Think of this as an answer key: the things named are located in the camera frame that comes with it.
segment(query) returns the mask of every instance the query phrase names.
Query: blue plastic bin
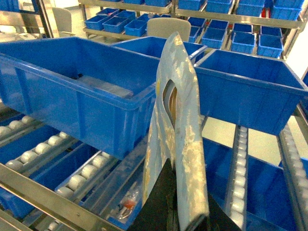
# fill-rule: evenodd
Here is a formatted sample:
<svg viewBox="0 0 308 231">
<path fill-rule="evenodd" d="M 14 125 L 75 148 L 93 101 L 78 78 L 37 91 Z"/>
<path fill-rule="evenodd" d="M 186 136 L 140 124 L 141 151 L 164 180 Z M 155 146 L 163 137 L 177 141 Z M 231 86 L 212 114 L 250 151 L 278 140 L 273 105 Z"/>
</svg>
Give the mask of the blue plastic bin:
<svg viewBox="0 0 308 231">
<path fill-rule="evenodd" d="M 137 4 L 137 5 L 144 4 L 144 0 L 123 0 L 123 2 L 129 4 Z"/>
<path fill-rule="evenodd" d="M 133 20 L 124 27 L 125 34 L 141 37 L 145 33 L 146 25 L 146 21 Z"/>
<path fill-rule="evenodd" d="M 147 56 L 160 58 L 166 40 L 166 38 L 144 37 L 114 43 L 112 46 L 145 54 Z M 189 42 L 184 42 L 184 46 L 193 63 L 204 57 L 206 46 Z"/>
<path fill-rule="evenodd" d="M 239 4 L 236 14 L 260 17 L 263 7 L 264 4 L 262 5 Z"/>
<path fill-rule="evenodd" d="M 54 190 L 64 179 L 78 169 L 94 153 L 95 149 L 86 144 L 82 144 L 70 153 L 63 152 L 44 167 L 34 172 L 30 178 L 37 183 Z M 34 209 L 34 207 L 27 202 L 2 188 L 0 188 L 0 203 L 5 209 L 12 211 L 13 215 L 17 218 L 24 218 Z"/>
<path fill-rule="evenodd" d="M 0 11 L 19 12 L 18 0 L 0 0 Z"/>
<path fill-rule="evenodd" d="M 273 0 L 265 0 L 265 4 L 264 7 L 266 8 L 271 8 L 274 5 L 274 1 Z"/>
<path fill-rule="evenodd" d="M 170 14 L 162 14 L 160 17 L 161 18 L 171 18 L 171 15 Z"/>
<path fill-rule="evenodd" d="M 179 9 L 198 11 L 204 0 L 179 0 Z"/>
<path fill-rule="evenodd" d="M 278 58 L 282 51 L 283 44 L 280 37 L 259 35 L 257 55 Z"/>
<path fill-rule="evenodd" d="M 154 14 L 152 18 L 159 18 L 159 16 L 157 14 Z M 149 21 L 150 18 L 149 18 L 149 14 L 148 13 L 144 13 L 143 15 L 141 15 L 139 18 L 137 18 L 138 20 L 141 20 L 141 21 Z"/>
<path fill-rule="evenodd" d="M 200 27 L 197 27 L 197 26 L 192 26 L 191 27 L 191 33 L 189 35 L 189 42 L 193 42 L 195 43 L 196 42 L 196 39 L 199 35 L 199 32 L 200 32 L 201 28 Z"/>
<path fill-rule="evenodd" d="M 145 0 L 145 4 L 148 6 L 165 7 L 170 0 Z"/>
<path fill-rule="evenodd" d="M 127 18 L 129 21 L 133 21 L 136 19 L 136 12 L 134 11 L 121 11 L 120 13 L 115 15 L 120 18 Z"/>
<path fill-rule="evenodd" d="M 233 0 L 229 2 L 221 2 L 221 1 L 207 1 L 206 11 L 214 12 L 214 13 L 228 13 L 231 7 Z"/>
<path fill-rule="evenodd" d="M 252 25 L 248 24 L 240 24 L 240 23 L 234 23 L 231 37 L 233 38 L 234 33 L 240 34 L 240 33 L 253 33 L 253 27 Z"/>
<path fill-rule="evenodd" d="M 296 21 L 302 9 L 284 8 L 273 6 L 271 18 Z"/>
<path fill-rule="evenodd" d="M 252 54 L 256 42 L 255 34 L 235 33 L 232 39 L 231 51 Z"/>
<path fill-rule="evenodd" d="M 111 19 L 111 16 L 108 15 L 97 15 L 93 18 L 90 18 L 85 21 L 85 24 L 88 29 L 92 30 L 103 30 L 104 26 L 103 23 Z"/>
<path fill-rule="evenodd" d="M 275 6 L 285 8 L 301 8 L 304 0 L 275 0 Z"/>
<path fill-rule="evenodd" d="M 207 189 L 223 208 L 232 148 L 203 139 Z M 248 158 L 246 231 L 296 231 L 281 167 Z"/>
<path fill-rule="evenodd" d="M 308 95 L 281 60 L 213 50 L 196 66 L 202 115 L 272 135 L 279 135 Z"/>
<path fill-rule="evenodd" d="M 8 107 L 118 159 L 146 134 L 159 59 L 76 37 L 0 43 L 0 53 L 0 95 Z M 132 96 L 120 97 L 122 88 Z"/>
<path fill-rule="evenodd" d="M 198 26 L 204 28 L 206 19 L 190 17 L 187 21 L 190 22 L 192 26 Z"/>
<path fill-rule="evenodd" d="M 225 35 L 225 30 L 208 27 L 202 37 L 202 44 L 211 48 L 220 49 Z"/>
<path fill-rule="evenodd" d="M 260 28 L 261 35 L 272 35 L 282 38 L 282 31 L 277 27 L 261 26 Z"/>
<path fill-rule="evenodd" d="M 113 16 L 115 16 L 119 12 L 120 12 L 119 9 L 105 8 L 102 11 L 99 11 L 98 13 L 96 13 L 96 15 L 108 15 L 108 16 L 113 17 Z"/>
<path fill-rule="evenodd" d="M 208 25 L 209 28 L 221 29 L 226 30 L 229 26 L 229 22 L 219 21 L 219 20 L 212 20 Z"/>
<path fill-rule="evenodd" d="M 261 6 L 264 5 L 265 0 L 240 0 L 240 4 L 247 4 L 247 5 L 257 5 Z"/>
<path fill-rule="evenodd" d="M 129 23 L 128 18 L 113 17 L 103 23 L 104 29 L 107 32 L 121 34 L 124 27 Z"/>
</svg>

